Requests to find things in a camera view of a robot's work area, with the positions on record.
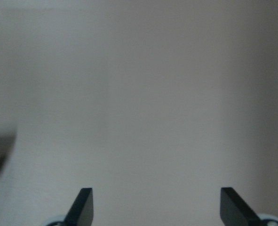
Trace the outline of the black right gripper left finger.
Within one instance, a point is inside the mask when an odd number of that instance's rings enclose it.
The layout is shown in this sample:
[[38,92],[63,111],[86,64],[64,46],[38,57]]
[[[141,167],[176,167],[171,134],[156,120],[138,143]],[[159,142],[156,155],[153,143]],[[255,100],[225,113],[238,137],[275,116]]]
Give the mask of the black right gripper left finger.
[[66,226],[90,226],[93,218],[93,189],[82,188],[69,209],[64,224]]

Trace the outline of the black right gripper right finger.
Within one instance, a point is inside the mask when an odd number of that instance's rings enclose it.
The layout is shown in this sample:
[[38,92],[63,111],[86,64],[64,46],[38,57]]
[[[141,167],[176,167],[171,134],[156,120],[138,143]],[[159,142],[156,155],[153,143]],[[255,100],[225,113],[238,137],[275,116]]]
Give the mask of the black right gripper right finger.
[[261,220],[232,187],[222,187],[220,218],[225,226],[260,226]]

